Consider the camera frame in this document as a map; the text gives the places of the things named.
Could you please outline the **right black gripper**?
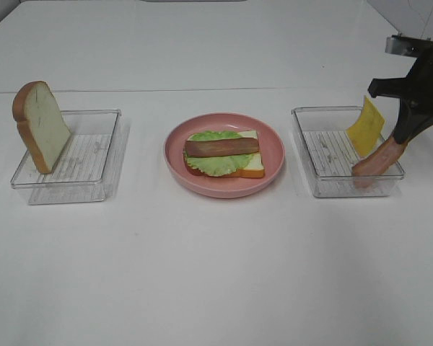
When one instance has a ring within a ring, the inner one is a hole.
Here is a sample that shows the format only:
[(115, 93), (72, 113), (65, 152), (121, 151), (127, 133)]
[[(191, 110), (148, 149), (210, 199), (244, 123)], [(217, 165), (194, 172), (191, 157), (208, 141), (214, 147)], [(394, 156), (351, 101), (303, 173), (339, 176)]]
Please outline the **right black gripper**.
[(371, 97), (399, 99), (395, 141), (408, 143), (433, 126), (433, 45), (415, 60), (406, 76), (373, 79), (368, 87)]

